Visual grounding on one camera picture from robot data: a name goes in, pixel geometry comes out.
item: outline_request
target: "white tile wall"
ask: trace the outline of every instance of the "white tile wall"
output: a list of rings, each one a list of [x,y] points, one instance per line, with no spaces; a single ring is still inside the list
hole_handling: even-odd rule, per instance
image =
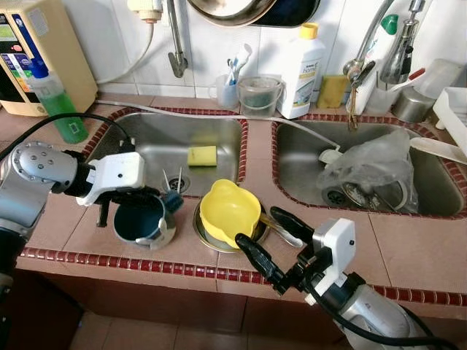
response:
[[[147,25],[126,7],[126,0],[62,0],[96,79],[111,77],[137,58],[147,37]],[[341,74],[355,57],[374,13],[383,0],[326,0],[312,21],[327,48],[322,74]],[[248,43],[253,49],[243,74],[280,74],[287,43],[297,28],[248,26],[221,28],[203,19],[186,0],[175,0],[189,69],[182,79],[171,70],[167,54],[174,51],[171,30],[155,25],[155,39],[142,65],[127,77],[100,86],[108,92],[158,96],[208,97],[215,77],[228,71],[227,59]],[[410,0],[395,0],[390,13],[407,18]],[[415,41],[414,70],[437,57],[467,62],[467,0],[427,0]]]

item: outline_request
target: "double sink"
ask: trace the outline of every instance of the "double sink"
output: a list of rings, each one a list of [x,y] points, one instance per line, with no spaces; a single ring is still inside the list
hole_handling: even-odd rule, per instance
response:
[[[244,125],[237,120],[192,119],[165,114],[133,113],[117,120],[136,139],[136,150],[146,160],[148,186],[166,190],[163,169],[172,188],[177,187],[182,167],[183,195],[202,196],[218,179],[237,181]],[[341,145],[345,152],[352,146],[391,133],[397,125],[361,123],[357,131],[348,131],[344,122],[300,121],[307,128]],[[408,131],[411,137],[419,136]],[[116,153],[121,133],[111,127],[90,155],[90,159]],[[217,167],[188,167],[188,148],[217,146]],[[316,178],[324,164],[320,153],[329,149],[324,141],[289,125],[277,127],[279,186],[292,198],[306,204],[329,205]],[[449,217],[464,207],[464,199],[442,162],[433,155],[411,149],[414,186],[418,192],[420,214]]]

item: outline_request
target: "yellow plastic cup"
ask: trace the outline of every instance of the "yellow plastic cup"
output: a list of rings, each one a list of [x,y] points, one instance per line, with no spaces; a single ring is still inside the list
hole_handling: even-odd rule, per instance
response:
[[[203,226],[212,237],[239,248],[235,236],[251,237],[261,215],[260,201],[229,180],[217,180],[200,205]]]

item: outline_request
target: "white hose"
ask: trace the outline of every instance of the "white hose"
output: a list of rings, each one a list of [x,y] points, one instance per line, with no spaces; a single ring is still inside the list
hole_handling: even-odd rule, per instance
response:
[[[270,117],[270,118],[251,118],[251,117],[245,117],[243,115],[202,115],[202,114],[184,114],[184,113],[176,113],[176,112],[169,112],[169,111],[164,111],[163,109],[158,109],[158,108],[153,108],[153,107],[148,107],[148,106],[142,106],[140,104],[129,104],[126,102],[119,102],[119,101],[105,101],[105,100],[96,100],[95,103],[97,104],[108,104],[110,106],[124,106],[124,107],[133,107],[137,109],[141,109],[143,111],[148,111],[148,112],[154,112],[154,113],[164,113],[167,115],[171,115],[173,117],[184,117],[184,118],[192,118],[192,119],[247,119],[247,120],[268,120],[270,122],[277,122],[277,123],[282,123],[282,124],[287,124],[290,126],[293,126],[294,128],[300,129],[302,131],[305,131],[306,133],[309,133],[310,135],[313,135],[314,137],[332,145],[333,147],[336,148],[336,151],[339,151],[341,148],[336,142],[331,141],[330,139],[327,139],[323,135],[320,135],[316,131],[313,131],[311,129],[308,129],[307,127],[298,124],[297,122],[292,122],[288,119],[282,119],[282,118],[276,118],[276,117]]]
[[[146,56],[147,51],[149,50],[154,38],[154,23],[148,23],[148,25],[149,31],[147,35],[147,43],[146,47],[141,52],[141,55],[139,55],[139,57],[123,73],[120,73],[116,77],[98,80],[96,81],[97,84],[105,84],[107,82],[113,82],[114,80],[120,79],[121,77],[124,77],[128,73],[132,72],[141,63],[142,59]]]

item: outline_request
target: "green bottle cap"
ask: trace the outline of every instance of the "green bottle cap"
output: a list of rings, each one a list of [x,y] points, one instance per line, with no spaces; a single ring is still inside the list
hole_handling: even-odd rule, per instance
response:
[[[381,21],[381,27],[386,30],[386,33],[389,35],[394,35],[397,33],[397,21],[399,20],[399,16],[392,14],[387,15]]]

